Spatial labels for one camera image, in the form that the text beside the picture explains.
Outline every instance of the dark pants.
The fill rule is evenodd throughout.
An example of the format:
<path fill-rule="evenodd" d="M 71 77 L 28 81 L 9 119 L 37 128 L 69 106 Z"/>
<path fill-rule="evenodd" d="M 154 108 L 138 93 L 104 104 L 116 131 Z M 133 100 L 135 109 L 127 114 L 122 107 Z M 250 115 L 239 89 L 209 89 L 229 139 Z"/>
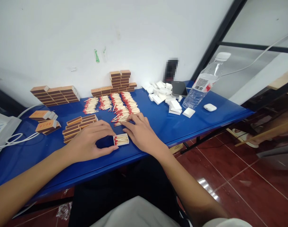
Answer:
<path fill-rule="evenodd" d="M 180 223 L 175 192 L 159 162 L 152 156 L 119 171 L 75 187 L 69 227 L 88 227 L 125 201 L 141 196 Z"/>

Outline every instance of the white shirt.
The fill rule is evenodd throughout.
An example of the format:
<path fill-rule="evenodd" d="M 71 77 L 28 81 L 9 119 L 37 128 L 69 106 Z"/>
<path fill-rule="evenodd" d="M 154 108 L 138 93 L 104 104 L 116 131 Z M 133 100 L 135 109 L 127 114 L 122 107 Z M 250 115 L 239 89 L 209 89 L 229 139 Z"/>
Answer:
<path fill-rule="evenodd" d="M 91 227 L 179 227 L 160 209 L 140 196 L 134 197 L 108 212 Z M 216 218 L 203 227 L 252 227 L 247 222 L 232 218 Z"/>

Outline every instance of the forearm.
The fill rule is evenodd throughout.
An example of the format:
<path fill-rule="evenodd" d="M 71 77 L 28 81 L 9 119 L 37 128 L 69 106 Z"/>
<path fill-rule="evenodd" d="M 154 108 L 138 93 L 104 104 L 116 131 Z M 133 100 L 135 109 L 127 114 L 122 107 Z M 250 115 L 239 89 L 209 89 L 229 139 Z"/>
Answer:
<path fill-rule="evenodd" d="M 192 221 L 204 224 L 214 218 L 227 218 L 218 202 L 184 169 L 167 150 L 156 159 L 162 165 L 172 186 Z"/>
<path fill-rule="evenodd" d="M 11 219 L 44 185 L 70 165 L 57 150 L 24 173 L 0 186 L 0 226 Z"/>

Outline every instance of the plastic water bottle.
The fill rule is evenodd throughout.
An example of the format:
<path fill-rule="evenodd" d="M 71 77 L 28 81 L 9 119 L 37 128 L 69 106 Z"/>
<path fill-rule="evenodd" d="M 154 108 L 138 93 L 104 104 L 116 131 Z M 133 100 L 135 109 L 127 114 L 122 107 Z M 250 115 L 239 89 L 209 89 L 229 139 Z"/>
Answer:
<path fill-rule="evenodd" d="M 194 85 L 186 96 L 183 107 L 194 109 L 199 105 L 202 99 L 207 95 L 208 91 L 220 78 L 223 63 L 231 56 L 231 53 L 220 52 L 216 59 L 205 69 L 202 70 Z"/>

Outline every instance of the electronic device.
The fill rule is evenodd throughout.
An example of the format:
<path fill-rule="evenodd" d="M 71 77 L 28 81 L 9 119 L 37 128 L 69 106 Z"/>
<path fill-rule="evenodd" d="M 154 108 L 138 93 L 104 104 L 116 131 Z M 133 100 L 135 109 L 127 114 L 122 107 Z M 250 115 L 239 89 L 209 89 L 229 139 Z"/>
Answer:
<path fill-rule="evenodd" d="M 0 114 L 0 146 L 5 145 L 6 140 L 14 133 L 20 122 L 21 120 L 17 117 Z"/>
<path fill-rule="evenodd" d="M 186 85 L 182 81 L 173 81 L 172 83 L 172 94 L 174 96 L 182 96 L 186 97 L 188 92 L 186 89 Z"/>
<path fill-rule="evenodd" d="M 204 105 L 204 109 L 208 110 L 209 112 L 212 112 L 212 111 L 216 110 L 216 106 L 208 103 L 208 104 Z"/>
<path fill-rule="evenodd" d="M 168 60 L 164 72 L 164 83 L 172 83 L 176 74 L 176 68 L 178 67 L 179 60 L 177 58 L 172 58 Z"/>

